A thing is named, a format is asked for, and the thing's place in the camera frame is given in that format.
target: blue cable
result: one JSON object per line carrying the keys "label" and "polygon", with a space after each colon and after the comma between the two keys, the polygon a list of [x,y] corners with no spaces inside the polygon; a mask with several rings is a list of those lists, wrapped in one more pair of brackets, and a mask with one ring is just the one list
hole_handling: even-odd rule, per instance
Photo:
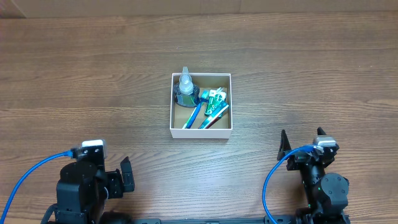
{"label": "blue cable", "polygon": [[73,157],[73,153],[72,153],[72,151],[65,151],[65,152],[58,153],[58,154],[56,154],[56,155],[50,156],[50,157],[48,157],[48,158],[42,160],[42,161],[39,162],[38,164],[34,165],[32,168],[30,168],[30,169],[21,177],[21,179],[19,179],[18,183],[17,183],[17,184],[15,185],[15,187],[14,187],[14,190],[12,190],[10,197],[8,198],[6,207],[4,208],[4,211],[3,211],[2,215],[1,215],[0,224],[3,224],[3,223],[4,223],[4,221],[5,221],[5,219],[6,219],[7,212],[8,212],[8,210],[10,209],[11,202],[12,202],[12,200],[14,199],[14,196],[15,196],[15,194],[17,193],[17,190],[18,190],[19,186],[21,186],[22,182],[26,179],[26,177],[27,177],[30,173],[32,173],[34,170],[36,170],[36,168],[38,168],[39,166],[45,164],[45,163],[48,162],[48,161],[51,161],[51,160],[53,160],[53,159],[55,159],[55,158],[62,157],[62,156],[68,156],[68,157],[71,157],[71,158],[72,158],[72,157]]}
{"label": "blue cable", "polygon": [[268,210],[267,207],[267,203],[266,203],[266,190],[267,190],[267,184],[269,179],[271,178],[271,176],[273,175],[273,173],[275,172],[275,170],[286,160],[288,159],[291,155],[295,154],[296,152],[312,152],[314,150],[314,145],[306,145],[306,146],[302,146],[300,148],[291,150],[288,154],[286,154],[286,156],[284,156],[275,166],[274,168],[271,169],[271,171],[269,171],[268,176],[266,178],[266,181],[264,182],[264,186],[262,187],[262,205],[264,206],[264,210],[267,213],[267,216],[269,218],[269,220],[272,221],[273,224],[278,224],[274,217],[272,217],[271,213]]}

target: black cable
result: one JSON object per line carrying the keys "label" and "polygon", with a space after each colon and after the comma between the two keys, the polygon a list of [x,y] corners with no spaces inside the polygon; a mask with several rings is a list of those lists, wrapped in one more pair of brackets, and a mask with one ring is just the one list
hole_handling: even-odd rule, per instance
{"label": "black cable", "polygon": [[42,222],[40,222],[40,224],[47,224],[51,218],[52,213],[58,208],[57,204],[53,204],[51,206],[49,206],[49,208],[47,209],[47,211],[45,211]]}

